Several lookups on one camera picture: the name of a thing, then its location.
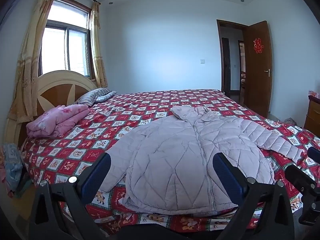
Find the red paper door decoration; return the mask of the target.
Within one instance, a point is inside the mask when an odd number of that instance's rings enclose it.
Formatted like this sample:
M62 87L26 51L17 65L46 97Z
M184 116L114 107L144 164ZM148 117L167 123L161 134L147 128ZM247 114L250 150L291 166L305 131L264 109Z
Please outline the red paper door decoration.
M253 49L257 54L261 54L264 49L264 45L262 44L261 38L255 38L253 40Z

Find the pink folded blanket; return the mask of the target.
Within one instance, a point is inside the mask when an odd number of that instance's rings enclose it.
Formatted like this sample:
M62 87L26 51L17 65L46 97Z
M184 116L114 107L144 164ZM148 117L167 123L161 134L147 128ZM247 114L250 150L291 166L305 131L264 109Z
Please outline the pink folded blanket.
M27 136L30 138L61 137L89 112L87 105L59 105L28 123Z

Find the striped grey pillow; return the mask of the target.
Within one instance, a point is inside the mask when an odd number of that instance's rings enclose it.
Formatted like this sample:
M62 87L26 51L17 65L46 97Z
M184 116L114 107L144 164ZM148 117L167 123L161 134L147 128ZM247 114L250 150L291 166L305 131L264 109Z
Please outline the striped grey pillow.
M76 100L75 104L92 107L96 102L104 102L115 94L116 91L112 91L108 88L97 88L82 95Z

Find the beige curtain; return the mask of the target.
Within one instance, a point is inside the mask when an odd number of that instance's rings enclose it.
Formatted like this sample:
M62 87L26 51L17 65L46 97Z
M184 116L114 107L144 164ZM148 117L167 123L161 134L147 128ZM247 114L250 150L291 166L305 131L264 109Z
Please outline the beige curtain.
M18 124L37 116L40 49L53 1L37 0L18 55L14 98L8 113L8 118Z
M98 87L107 87L107 78L105 74L105 67L103 58L100 52L100 41L99 41L99 3L94 2L92 4L92 10L90 15L90 31L91 31L91 52L93 60L93 69L95 79Z

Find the wooden dresser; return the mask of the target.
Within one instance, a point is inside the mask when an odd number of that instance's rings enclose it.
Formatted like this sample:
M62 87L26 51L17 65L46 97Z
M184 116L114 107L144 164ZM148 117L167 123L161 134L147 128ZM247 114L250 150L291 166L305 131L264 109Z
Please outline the wooden dresser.
M304 128L318 136L319 125L320 125L319 99L312 95L309 95L308 98L309 98L309 107L306 115Z

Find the cream and brown headboard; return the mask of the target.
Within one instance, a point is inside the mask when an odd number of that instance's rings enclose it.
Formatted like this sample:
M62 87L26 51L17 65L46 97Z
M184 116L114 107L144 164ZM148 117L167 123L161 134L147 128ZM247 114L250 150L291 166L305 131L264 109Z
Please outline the cream and brown headboard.
M97 86L89 78L70 70L57 70L38 78L37 119L58 105L72 105L85 93ZM3 141L21 146L27 138L26 124L7 119Z

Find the pale pink quilted puffer jacket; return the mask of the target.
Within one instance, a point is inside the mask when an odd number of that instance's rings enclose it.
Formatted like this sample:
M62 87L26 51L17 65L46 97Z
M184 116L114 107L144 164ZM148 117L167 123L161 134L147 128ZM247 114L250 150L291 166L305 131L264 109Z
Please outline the pale pink quilted puffer jacket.
M302 150L260 124L219 116L207 107L175 106L172 114L138 126L109 150L101 189L125 182L124 205L142 213L211 216L235 207L213 168L222 153L246 177L274 182L263 150L296 163Z

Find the left beige curtain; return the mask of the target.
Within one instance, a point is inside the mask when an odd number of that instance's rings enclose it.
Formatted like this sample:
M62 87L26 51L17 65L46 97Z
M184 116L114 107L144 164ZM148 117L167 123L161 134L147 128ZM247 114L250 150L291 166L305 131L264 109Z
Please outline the left beige curtain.
M8 113L8 118L18 124L37 116L40 49L53 1L37 0L18 55L14 98Z

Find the brown door frame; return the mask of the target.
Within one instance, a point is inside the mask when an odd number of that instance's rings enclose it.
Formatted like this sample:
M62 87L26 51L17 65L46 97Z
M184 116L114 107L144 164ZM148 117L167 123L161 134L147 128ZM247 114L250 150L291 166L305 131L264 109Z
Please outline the brown door frame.
M245 72L244 31L246 25L217 20L221 54L221 91L240 100L244 89L241 75Z

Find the blue printed bag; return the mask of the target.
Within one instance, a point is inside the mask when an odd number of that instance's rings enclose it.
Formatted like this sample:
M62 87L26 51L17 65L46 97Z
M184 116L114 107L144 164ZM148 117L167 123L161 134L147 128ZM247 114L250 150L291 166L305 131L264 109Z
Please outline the blue printed bag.
M10 191L15 192L18 188L23 170L21 151L14 143L4 144L2 149L4 153L4 168L7 186Z

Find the right beige curtain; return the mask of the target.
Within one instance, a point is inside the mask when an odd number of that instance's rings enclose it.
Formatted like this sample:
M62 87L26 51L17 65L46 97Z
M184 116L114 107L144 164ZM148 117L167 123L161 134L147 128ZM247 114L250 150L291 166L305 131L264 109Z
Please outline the right beige curtain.
M103 58L100 52L100 41L99 41L99 3L94 2L92 4L92 10L90 15L90 31L91 31L91 52L93 60L93 69L95 79L98 87L107 87L107 78L105 74L105 67Z

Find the brown wooden door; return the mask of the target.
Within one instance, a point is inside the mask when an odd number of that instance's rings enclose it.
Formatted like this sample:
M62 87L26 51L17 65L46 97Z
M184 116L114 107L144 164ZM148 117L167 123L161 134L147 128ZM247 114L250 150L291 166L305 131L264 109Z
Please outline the brown wooden door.
M253 40L261 38L263 52L257 54ZM244 31L246 81L244 104L260 116L267 117L272 90L272 48L267 21L248 26ZM265 70L271 70L268 77Z

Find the window with dark frame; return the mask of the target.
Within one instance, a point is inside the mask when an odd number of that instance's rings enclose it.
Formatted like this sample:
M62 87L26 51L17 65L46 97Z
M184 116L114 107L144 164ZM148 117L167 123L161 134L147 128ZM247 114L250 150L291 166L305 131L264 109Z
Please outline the window with dark frame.
M44 29L38 76L70 70L94 79L91 59L91 9L75 0L54 0Z

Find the red patterned bed sheet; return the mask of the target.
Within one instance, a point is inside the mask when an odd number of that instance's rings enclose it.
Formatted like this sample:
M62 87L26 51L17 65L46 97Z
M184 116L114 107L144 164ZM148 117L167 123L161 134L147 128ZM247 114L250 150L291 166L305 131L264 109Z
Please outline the red patterned bed sheet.
M319 148L319 138L310 131L263 118L218 90L170 90L116 95L93 105L89 114L65 135L28 139L22 150L24 164L35 184L42 180L63 183L71 176L80 175L131 129L169 116L174 105L207 106L219 115L253 120L304 151ZM230 213L216 218L133 213L121 204L124 195L125 184L120 181L110 192L99 190L93 202L86 206L107 236L126 225L146 223L178 232L209 232L224 229L231 218Z

